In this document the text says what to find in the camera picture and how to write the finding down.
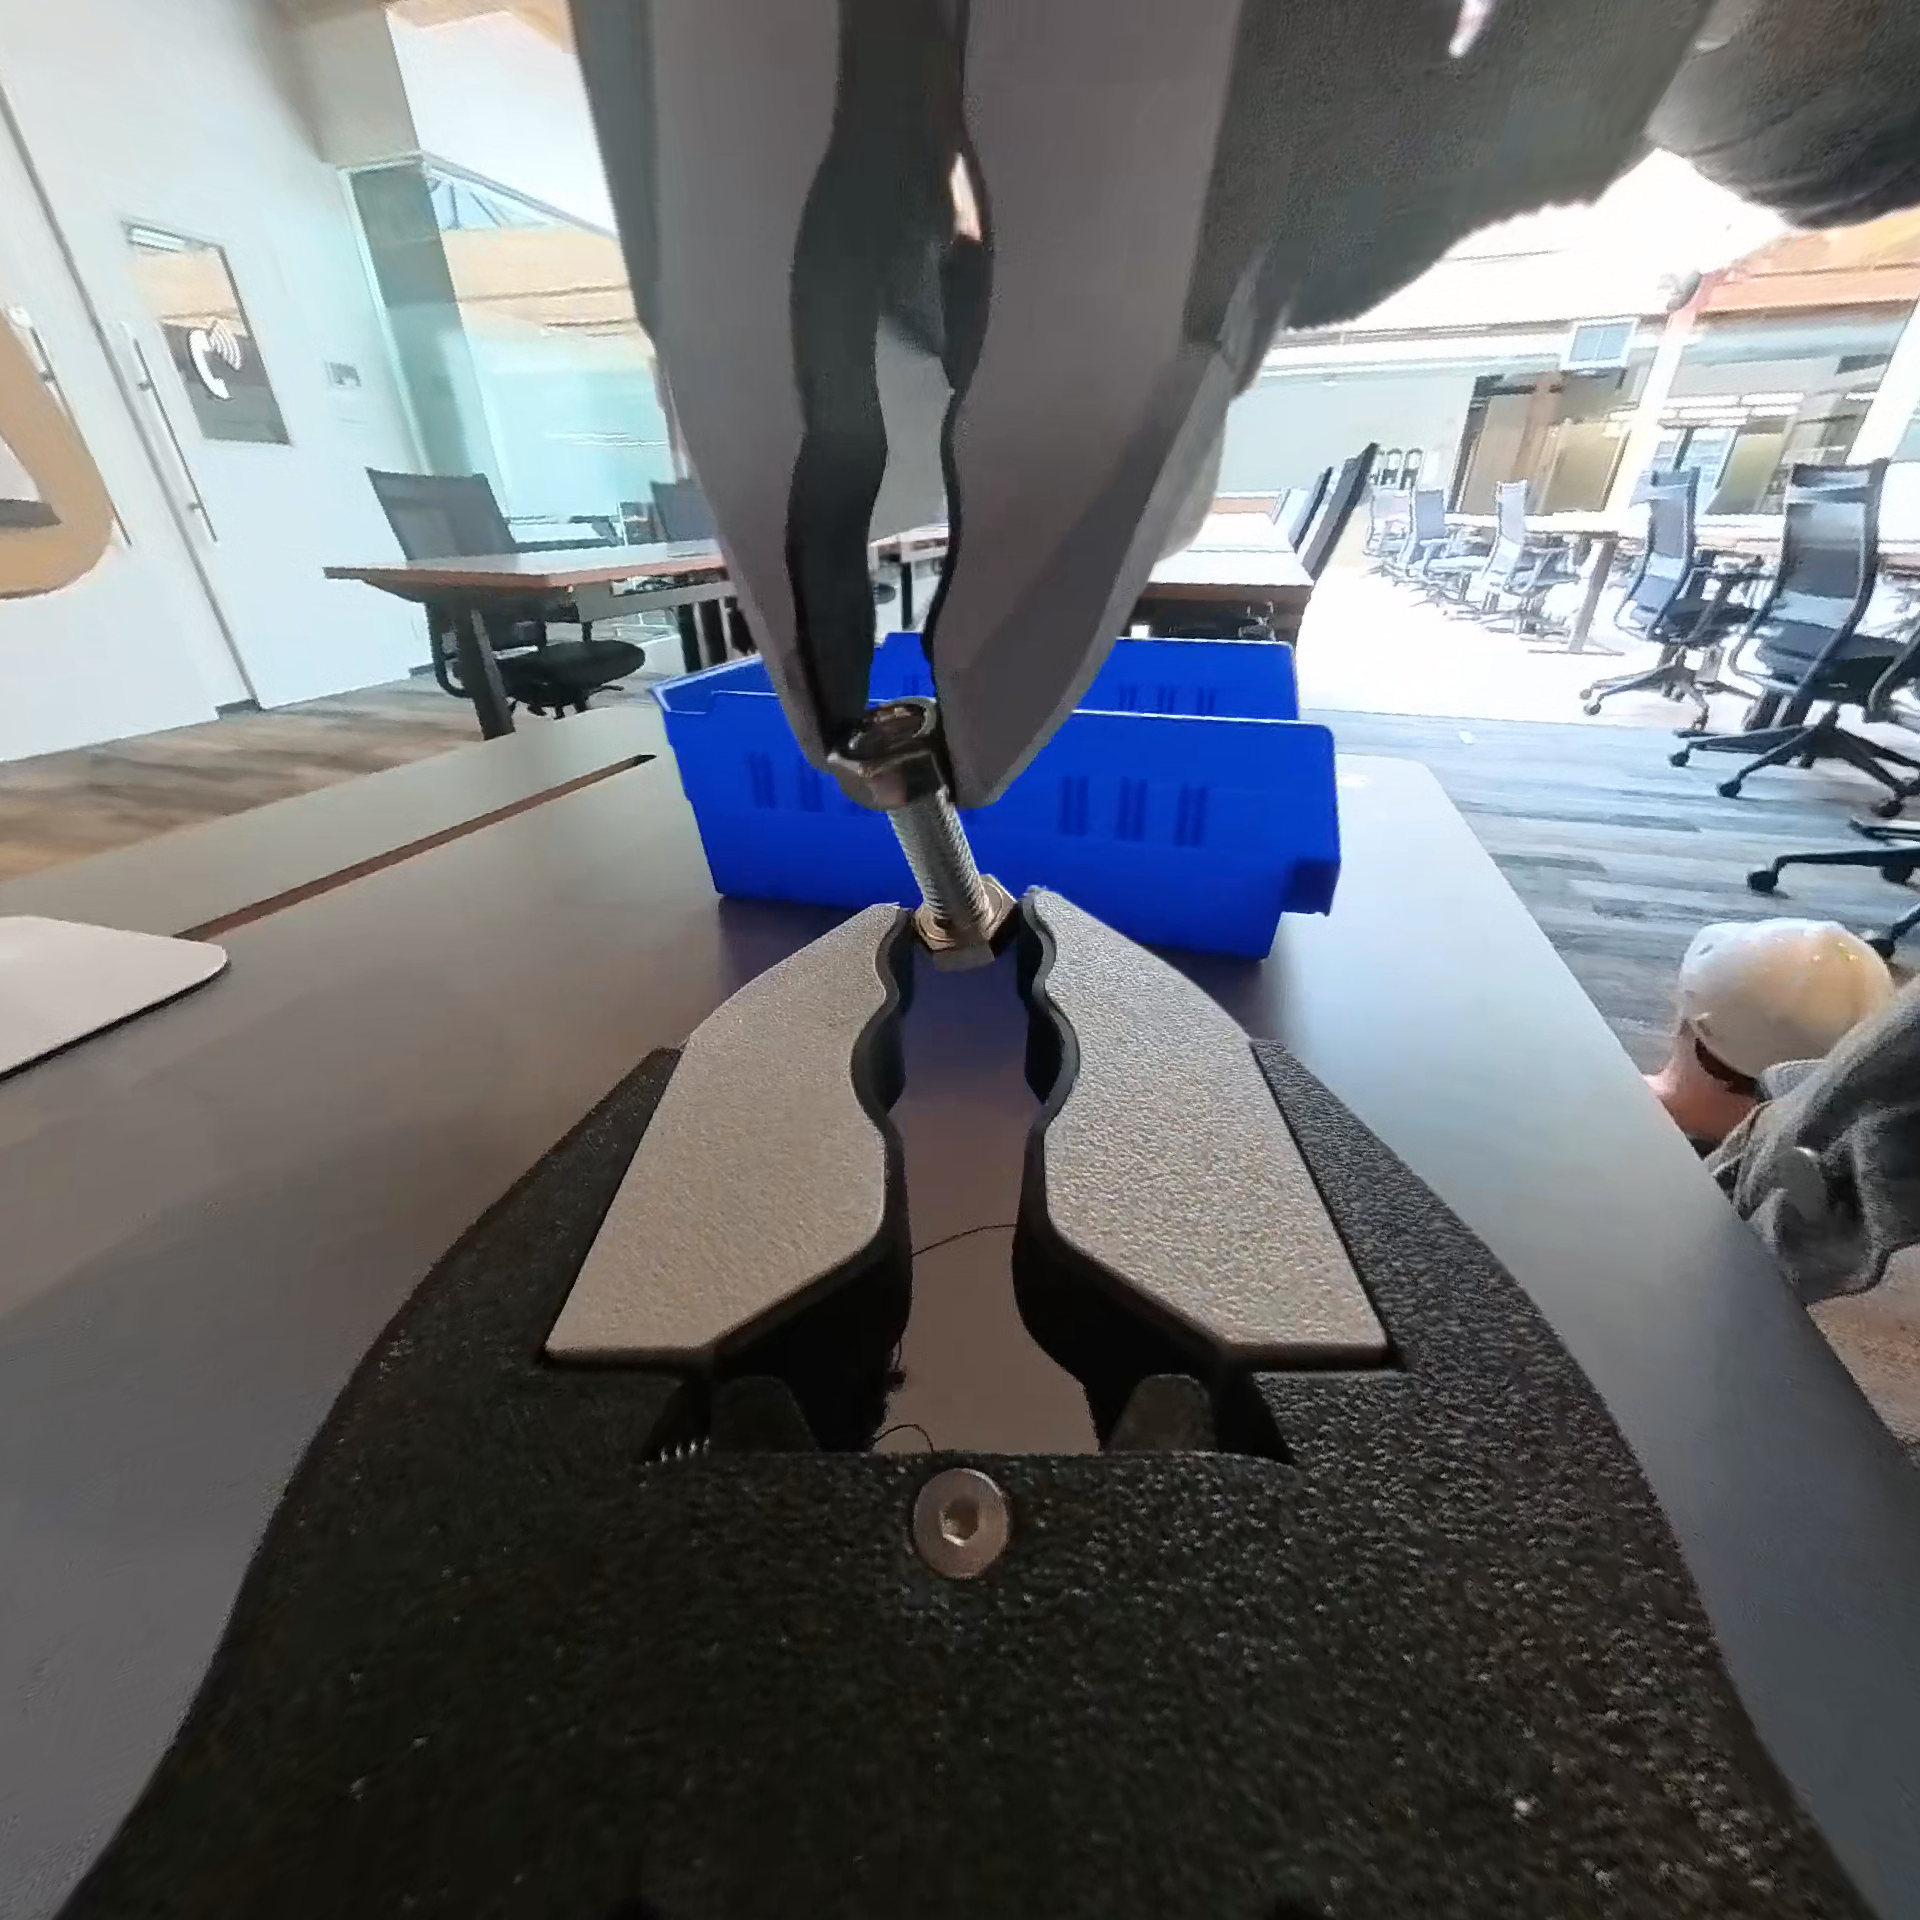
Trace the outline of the grey denim jacket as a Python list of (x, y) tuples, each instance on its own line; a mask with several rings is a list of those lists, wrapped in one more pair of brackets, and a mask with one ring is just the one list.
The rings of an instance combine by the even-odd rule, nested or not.
[(1764, 1068), (1703, 1165), (1802, 1305), (1881, 1284), (1917, 1241), (1917, 980), (1821, 1059)]

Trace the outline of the white door with window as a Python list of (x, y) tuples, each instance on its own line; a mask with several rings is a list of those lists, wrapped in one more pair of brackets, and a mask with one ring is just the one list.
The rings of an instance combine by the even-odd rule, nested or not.
[(137, 333), (3, 96), (3, 756), (255, 694)]

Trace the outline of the white cap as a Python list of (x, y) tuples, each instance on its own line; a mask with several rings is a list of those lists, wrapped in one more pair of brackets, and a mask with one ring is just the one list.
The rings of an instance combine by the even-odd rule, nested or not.
[(1896, 994), (1887, 963), (1835, 923), (1716, 923), (1679, 963), (1675, 1015), (1718, 1067), (1755, 1083), (1824, 1059)]

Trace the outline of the black mesh office chair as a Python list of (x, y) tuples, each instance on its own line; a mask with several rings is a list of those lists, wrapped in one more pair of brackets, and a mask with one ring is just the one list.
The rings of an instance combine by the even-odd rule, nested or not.
[[(365, 479), (402, 557), (412, 564), (584, 555), (614, 544), (611, 521), (595, 516), (563, 521), (557, 541), (519, 538), (484, 474), (368, 469)], [(585, 713), (595, 694), (645, 668), (642, 646), (595, 637), (590, 614), (554, 588), (457, 588), (451, 601), (399, 588), (397, 597), (424, 608), (434, 681), (457, 700), (470, 696), (461, 649), (472, 639), (488, 645), (502, 707), (526, 709), (540, 718)]]

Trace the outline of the row of black office chairs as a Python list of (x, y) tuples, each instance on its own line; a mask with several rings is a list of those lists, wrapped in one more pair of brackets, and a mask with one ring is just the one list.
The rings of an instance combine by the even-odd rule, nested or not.
[(1441, 603), (1427, 583), (1334, 567), (1293, 668), (1344, 756), (1430, 769), (1586, 989), (1677, 961), (1699, 925), (1833, 919), (1916, 967), (1916, 601), (1868, 579), (1853, 496), (1884, 464), (1802, 469), (1820, 502), (1732, 555), (1687, 698), (1642, 687), (1672, 645), (1613, 632), (1573, 654)]

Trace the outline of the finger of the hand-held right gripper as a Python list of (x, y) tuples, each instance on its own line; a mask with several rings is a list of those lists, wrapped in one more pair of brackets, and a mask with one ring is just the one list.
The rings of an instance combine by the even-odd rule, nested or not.
[(972, 4), (963, 133), (984, 313), (943, 428), (927, 625), (961, 808), (1084, 696), (1204, 471), (1250, 354), (1263, 196), (1244, 156), (1290, 4)]
[(886, 477), (886, 81), (867, 4), (584, 3), (572, 29), (642, 330), (802, 755), (867, 709)]

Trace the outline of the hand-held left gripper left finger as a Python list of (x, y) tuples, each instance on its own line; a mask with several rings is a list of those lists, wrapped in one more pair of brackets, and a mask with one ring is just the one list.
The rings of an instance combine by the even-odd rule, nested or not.
[(856, 912), (686, 1039), (545, 1334), (561, 1364), (882, 1371), (909, 1310), (891, 1110), (909, 921)]

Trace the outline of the steel hex nut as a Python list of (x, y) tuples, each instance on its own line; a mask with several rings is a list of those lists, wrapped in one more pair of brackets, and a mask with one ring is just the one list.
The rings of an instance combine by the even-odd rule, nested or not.
[(825, 766), (851, 805), (867, 811), (893, 815), (950, 798), (939, 709), (919, 694), (867, 707)]

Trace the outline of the blue plastic bin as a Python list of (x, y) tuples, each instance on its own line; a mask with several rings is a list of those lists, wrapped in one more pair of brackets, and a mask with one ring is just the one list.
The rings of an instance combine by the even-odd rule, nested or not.
[[(653, 700), (714, 890), (863, 908), (919, 901), (900, 843), (806, 762), (756, 659)], [(963, 815), (976, 864), (1140, 947), (1263, 961), (1338, 890), (1331, 731), (1299, 717), (1291, 645), (1121, 639), (1018, 780)]]

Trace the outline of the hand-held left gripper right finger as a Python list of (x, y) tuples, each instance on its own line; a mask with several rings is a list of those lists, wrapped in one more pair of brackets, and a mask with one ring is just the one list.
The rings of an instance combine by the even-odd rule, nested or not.
[(1063, 895), (1020, 903), (1058, 1045), (1038, 1225), (1121, 1309), (1244, 1373), (1357, 1371), (1387, 1336), (1244, 1029)]

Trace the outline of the steel hex bolt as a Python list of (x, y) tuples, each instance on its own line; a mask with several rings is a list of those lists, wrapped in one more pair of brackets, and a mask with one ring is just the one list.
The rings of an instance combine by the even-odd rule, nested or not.
[(912, 912), (926, 958), (943, 971), (977, 971), (996, 963), (1014, 934), (1018, 903), (982, 872), (965, 830), (942, 790), (882, 811), (922, 905)]

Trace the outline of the wooden top office desk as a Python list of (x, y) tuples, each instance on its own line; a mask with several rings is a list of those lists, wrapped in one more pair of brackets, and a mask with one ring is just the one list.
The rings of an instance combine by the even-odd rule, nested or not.
[[(1566, 546), (1575, 569), (1573, 610), (1561, 639), (1548, 639), (1548, 653), (1572, 659), (1613, 660), (1617, 651), (1593, 634), (1597, 608), (1619, 557), (1642, 551), (1652, 508), (1631, 504), (1617, 511), (1580, 511), (1524, 514), (1518, 541), (1524, 549)], [(1916, 495), (1894, 491), (1890, 523), (1881, 526), (1880, 576), (1916, 595), (1917, 523)], [(1714, 555), (1760, 559), (1769, 567), (1777, 559), (1786, 521), (1782, 514), (1706, 514), (1694, 523), (1694, 541)]]
[(505, 629), (516, 610), (540, 612), (548, 620), (578, 614), (588, 629), (666, 612), (676, 620), (686, 674), (730, 665), (738, 656), (735, 643), (750, 637), (714, 541), (329, 564), (322, 574), (426, 612), (429, 656), (450, 665), (451, 694), (468, 703), (486, 743), (516, 732), (516, 698), (494, 645), (495, 629)]

